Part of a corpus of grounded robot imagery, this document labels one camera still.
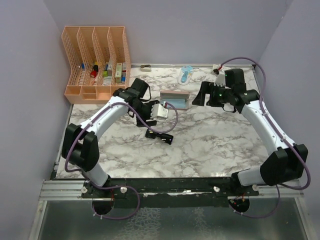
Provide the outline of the pink glasses case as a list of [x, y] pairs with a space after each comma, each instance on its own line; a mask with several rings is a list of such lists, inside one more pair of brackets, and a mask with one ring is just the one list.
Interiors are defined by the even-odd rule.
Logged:
[[190, 93], [187, 91], [160, 91], [160, 103], [167, 106], [167, 103], [174, 106], [177, 110], [187, 110], [189, 108]]

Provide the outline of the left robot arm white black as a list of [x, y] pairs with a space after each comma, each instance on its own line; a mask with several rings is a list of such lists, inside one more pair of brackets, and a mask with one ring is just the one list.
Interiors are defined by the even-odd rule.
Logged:
[[107, 182], [109, 175], [99, 164], [99, 139], [119, 118], [132, 112], [136, 117], [136, 126], [155, 126], [152, 120], [152, 107], [158, 100], [144, 99], [150, 86], [142, 79], [136, 78], [130, 87], [117, 89], [110, 100], [93, 116], [81, 124], [70, 123], [63, 139], [61, 156], [65, 159], [66, 172], [80, 172], [93, 182], [93, 191], [97, 196], [106, 197], [111, 190]]

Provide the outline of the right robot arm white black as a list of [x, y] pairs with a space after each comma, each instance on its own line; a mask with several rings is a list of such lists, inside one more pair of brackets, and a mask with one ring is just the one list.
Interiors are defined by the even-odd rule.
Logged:
[[305, 171], [307, 147], [288, 137], [267, 111], [260, 94], [255, 89], [247, 89], [242, 69], [216, 70], [215, 73], [216, 81], [203, 81], [192, 104], [215, 108], [233, 106], [233, 111], [242, 114], [253, 126], [268, 154], [261, 166], [233, 173], [230, 191], [240, 196], [248, 186], [282, 185], [299, 179]]

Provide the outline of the black sunglasses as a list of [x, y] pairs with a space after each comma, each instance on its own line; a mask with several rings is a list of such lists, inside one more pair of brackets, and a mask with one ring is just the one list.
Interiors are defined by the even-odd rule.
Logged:
[[158, 133], [147, 129], [145, 132], [145, 137], [149, 139], [160, 139], [163, 143], [171, 145], [174, 139], [173, 135], [167, 133]]

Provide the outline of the light blue cleaning cloth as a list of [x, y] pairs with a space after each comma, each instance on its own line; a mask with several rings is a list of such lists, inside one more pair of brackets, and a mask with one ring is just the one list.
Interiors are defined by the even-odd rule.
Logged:
[[177, 110], [178, 109], [185, 109], [186, 108], [186, 100], [185, 99], [178, 99], [178, 98], [174, 98], [174, 99], [162, 99], [161, 103], [170, 103], [171, 105], [173, 105]]

